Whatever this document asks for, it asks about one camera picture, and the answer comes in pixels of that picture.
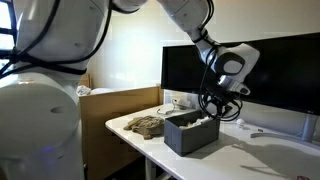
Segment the black cable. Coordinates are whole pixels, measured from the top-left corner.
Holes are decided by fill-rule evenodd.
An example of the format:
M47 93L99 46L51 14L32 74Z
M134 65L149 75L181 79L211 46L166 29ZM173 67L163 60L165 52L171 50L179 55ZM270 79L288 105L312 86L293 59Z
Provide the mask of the black cable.
M35 41L33 41L25 50L21 51L20 53L18 53L16 55L16 59L17 61L19 61L19 58L22 58L22 56L26 56L28 51L30 51L35 45L37 45L42 39L43 37L47 34L49 28L50 28L50 25L52 24L52 21L54 20L54 17L56 15L56 12L58 10L58 7L59 7L59 3L60 3L60 0L56 0L54 2L54 6L53 6L53 9L51 10L51 13L49 15L49 18L48 18L48 21L44 27L44 29L42 30L42 32L40 33L40 35L36 38ZM61 72L66 72L66 73L73 73L73 74L79 74L79 72L85 72L85 70L77 70L77 69L71 69L71 68L67 68L67 67L64 67L64 66L58 66L58 65L61 65L61 64L73 64L73 63L78 63L78 62L82 62L82 61L85 61L89 58L91 58L101 47L106 35L107 35L107 32L108 32L108 29L109 29L109 24L110 24L110 21L111 21L111 16L112 16L112 5L113 5L113 1L110 0L109 1L109 6L108 6L108 17L106 19L106 24L105 24L105 28L104 28L104 31L103 31L103 34L100 38L100 41L98 42L97 46L95 47L95 49L89 54L87 55L86 57L84 58L80 58L80 59L76 59L76 60L67 60L67 61L54 61L54 62L46 62L46 61L43 61L43 60L40 60L40 59L37 59L37 58L33 58L35 62L32 62L32 59L30 61L25 61L25 62L28 62L28 63L31 63L30 66L24 66L24 67L21 67L21 68L18 68L18 69L15 69L14 71L11 70L9 72L7 72L6 74L3 74L4 71L6 71L6 69L1 69L1 74L0 74L0 79L12 74L12 73L16 73L16 72L19 72L21 70L26 70L28 68L32 68L32 67L36 67L36 66L40 66L40 67L43 67L43 68L47 68L47 69L51 69L51 70L56 70L56 71L61 71Z
M20 71L24 71L24 70L27 70L27 69L30 69L30 68L34 68L34 67L36 67L36 66L30 64L30 65L26 65L26 66L22 66L22 67L13 69L13 70L11 70L9 72L6 72L4 74L0 74L0 79L5 78L5 77L9 76L10 74L17 73L17 72L20 72Z

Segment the crumpled cloth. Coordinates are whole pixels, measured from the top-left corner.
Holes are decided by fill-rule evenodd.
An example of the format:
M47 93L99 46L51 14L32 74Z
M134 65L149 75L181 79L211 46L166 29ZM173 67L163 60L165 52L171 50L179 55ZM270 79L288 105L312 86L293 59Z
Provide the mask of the crumpled cloth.
M164 132L164 119L153 116L136 117L131 120L124 130L132 130L141 134L145 140L162 135Z

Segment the black monitor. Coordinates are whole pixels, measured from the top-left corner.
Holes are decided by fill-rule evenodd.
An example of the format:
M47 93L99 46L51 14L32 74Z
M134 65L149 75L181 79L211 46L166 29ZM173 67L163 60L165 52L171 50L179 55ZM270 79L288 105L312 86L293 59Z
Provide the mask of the black monitor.
M320 33L245 43L261 55L244 81L251 94L241 96L242 100L320 115ZM205 68L194 45L163 47L161 87L198 93ZM216 82L210 71L205 86Z

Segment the table surface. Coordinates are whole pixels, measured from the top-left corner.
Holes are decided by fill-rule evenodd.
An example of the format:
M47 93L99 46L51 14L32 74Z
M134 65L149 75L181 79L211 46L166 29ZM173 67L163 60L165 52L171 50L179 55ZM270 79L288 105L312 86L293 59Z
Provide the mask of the table surface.
M125 131L123 127L135 117L153 115L171 117L193 110L178 110L171 115L159 115L162 105L106 122L106 127L143 155L177 179L297 179L305 176L320 179L320 152L288 140L259 137L250 134L265 128L245 124L243 129L235 123L221 123L219 140L180 157L165 143L164 137L144 140L140 134Z

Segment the gray plastic box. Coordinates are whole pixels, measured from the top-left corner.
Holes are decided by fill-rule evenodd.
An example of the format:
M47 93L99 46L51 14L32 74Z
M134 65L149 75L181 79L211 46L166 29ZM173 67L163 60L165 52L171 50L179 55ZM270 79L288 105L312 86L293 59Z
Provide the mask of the gray plastic box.
M179 126L194 123L206 115L194 111L166 118L164 122L164 142L180 156L185 156L219 138L220 121L211 120L201 125L182 130Z

